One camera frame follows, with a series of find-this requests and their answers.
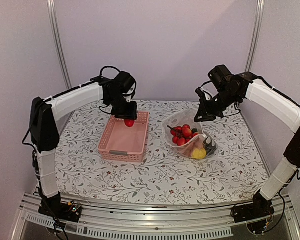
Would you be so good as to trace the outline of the red orange mango toy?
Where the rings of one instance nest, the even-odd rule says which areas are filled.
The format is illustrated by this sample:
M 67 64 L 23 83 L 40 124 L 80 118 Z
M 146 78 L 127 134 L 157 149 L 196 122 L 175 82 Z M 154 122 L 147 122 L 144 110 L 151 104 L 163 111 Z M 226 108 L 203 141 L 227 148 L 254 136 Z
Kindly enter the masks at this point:
M 124 124 L 125 124 L 127 127 L 131 128 L 131 127 L 134 126 L 135 120 L 125 119 L 125 120 L 124 120 Z

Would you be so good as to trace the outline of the clear dotted zip bag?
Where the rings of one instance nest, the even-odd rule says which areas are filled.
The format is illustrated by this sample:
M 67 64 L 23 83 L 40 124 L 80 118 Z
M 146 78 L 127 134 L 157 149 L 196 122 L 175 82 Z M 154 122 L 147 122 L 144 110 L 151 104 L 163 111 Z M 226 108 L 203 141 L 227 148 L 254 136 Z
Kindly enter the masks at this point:
M 203 160 L 213 156 L 217 143 L 195 122 L 194 109 L 173 113 L 162 121 L 163 138 L 177 153 L 185 158 Z

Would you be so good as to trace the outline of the purple toy eggplant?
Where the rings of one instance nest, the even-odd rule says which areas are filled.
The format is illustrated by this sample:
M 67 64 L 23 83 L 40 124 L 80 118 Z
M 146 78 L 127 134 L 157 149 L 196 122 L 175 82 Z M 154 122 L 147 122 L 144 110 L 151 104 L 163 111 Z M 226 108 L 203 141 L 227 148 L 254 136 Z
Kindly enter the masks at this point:
M 207 137 L 203 143 L 207 155 L 212 155 L 217 150 L 217 144 L 212 138 Z

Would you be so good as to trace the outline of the red lychee toy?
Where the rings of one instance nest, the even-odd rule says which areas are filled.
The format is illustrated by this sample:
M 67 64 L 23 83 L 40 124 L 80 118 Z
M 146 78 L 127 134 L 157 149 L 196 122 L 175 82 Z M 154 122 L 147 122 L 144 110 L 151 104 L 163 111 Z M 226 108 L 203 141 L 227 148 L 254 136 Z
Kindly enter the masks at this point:
M 178 141 L 177 141 L 177 145 L 178 146 L 183 146 L 187 143 L 187 140 L 185 138 L 179 138 Z

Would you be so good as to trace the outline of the pink plastic basket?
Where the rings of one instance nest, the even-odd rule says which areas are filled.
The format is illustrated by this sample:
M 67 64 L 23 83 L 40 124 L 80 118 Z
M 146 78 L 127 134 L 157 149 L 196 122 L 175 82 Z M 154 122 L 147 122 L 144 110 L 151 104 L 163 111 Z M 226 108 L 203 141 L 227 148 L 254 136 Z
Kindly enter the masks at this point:
M 111 116 L 99 141 L 98 152 L 104 160 L 140 163 L 143 160 L 150 113 L 139 111 L 132 127 Z

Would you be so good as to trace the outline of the yellow toy pear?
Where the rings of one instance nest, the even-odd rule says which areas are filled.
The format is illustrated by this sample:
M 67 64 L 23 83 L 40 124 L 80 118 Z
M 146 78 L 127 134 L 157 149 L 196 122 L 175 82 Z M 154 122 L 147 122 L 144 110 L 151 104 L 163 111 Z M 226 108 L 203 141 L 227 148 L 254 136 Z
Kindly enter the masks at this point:
M 191 158 L 201 160 L 207 156 L 207 151 L 205 148 L 195 148 L 191 153 Z

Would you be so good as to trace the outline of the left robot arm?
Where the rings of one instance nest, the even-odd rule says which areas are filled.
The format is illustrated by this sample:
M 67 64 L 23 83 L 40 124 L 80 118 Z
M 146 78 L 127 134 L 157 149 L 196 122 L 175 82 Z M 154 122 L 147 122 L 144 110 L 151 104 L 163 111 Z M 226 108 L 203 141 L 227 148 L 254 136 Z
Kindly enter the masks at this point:
M 53 216 L 64 213 L 64 205 L 54 197 L 59 195 L 56 180 L 55 154 L 60 142 L 57 121 L 75 110 L 96 101 L 112 107 L 111 115 L 118 119 L 137 119 L 135 95 L 137 82 L 133 77 L 125 80 L 99 78 L 89 81 L 53 97 L 36 97 L 31 103 L 28 134 L 36 154 L 35 170 L 39 180 L 45 209 Z

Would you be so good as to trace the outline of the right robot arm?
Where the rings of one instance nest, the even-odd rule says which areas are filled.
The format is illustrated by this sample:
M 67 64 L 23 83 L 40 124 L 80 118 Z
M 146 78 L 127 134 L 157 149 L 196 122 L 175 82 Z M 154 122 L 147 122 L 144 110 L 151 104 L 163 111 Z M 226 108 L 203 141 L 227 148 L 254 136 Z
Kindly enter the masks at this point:
M 202 88 L 196 89 L 200 104 L 195 122 L 222 119 L 230 105 L 247 100 L 263 108 L 248 115 L 248 125 L 252 127 L 253 134 L 259 140 L 263 139 L 257 133 L 257 121 L 261 121 L 264 124 L 260 127 L 261 132 L 269 131 L 265 136 L 271 140 L 278 138 L 269 147 L 261 145 L 263 150 L 268 150 L 266 156 L 275 157 L 279 155 L 279 150 L 284 151 L 282 160 L 260 190 L 262 198 L 248 208 L 252 218 L 259 218 L 268 210 L 265 200 L 271 200 L 300 168 L 300 104 L 270 85 L 263 77 L 251 72 L 232 74 L 224 65 L 220 65 L 211 70 L 208 77 L 218 94 L 207 99 Z

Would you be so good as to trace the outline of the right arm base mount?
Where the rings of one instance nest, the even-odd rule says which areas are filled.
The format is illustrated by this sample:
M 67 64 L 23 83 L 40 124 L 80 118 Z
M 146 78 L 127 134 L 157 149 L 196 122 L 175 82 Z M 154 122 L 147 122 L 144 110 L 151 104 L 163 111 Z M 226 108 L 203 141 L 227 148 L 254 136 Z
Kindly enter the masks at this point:
M 271 216 L 275 213 L 271 200 L 254 199 L 252 203 L 235 205 L 230 215 L 235 223 L 241 223 Z

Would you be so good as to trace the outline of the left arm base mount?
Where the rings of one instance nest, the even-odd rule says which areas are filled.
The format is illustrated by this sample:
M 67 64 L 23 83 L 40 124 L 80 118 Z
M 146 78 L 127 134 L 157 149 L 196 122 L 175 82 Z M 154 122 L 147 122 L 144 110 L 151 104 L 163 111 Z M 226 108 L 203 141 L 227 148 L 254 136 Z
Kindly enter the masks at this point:
M 74 200 L 61 202 L 61 195 L 51 198 L 43 196 L 38 212 L 55 219 L 78 223 L 82 214 L 82 205 Z

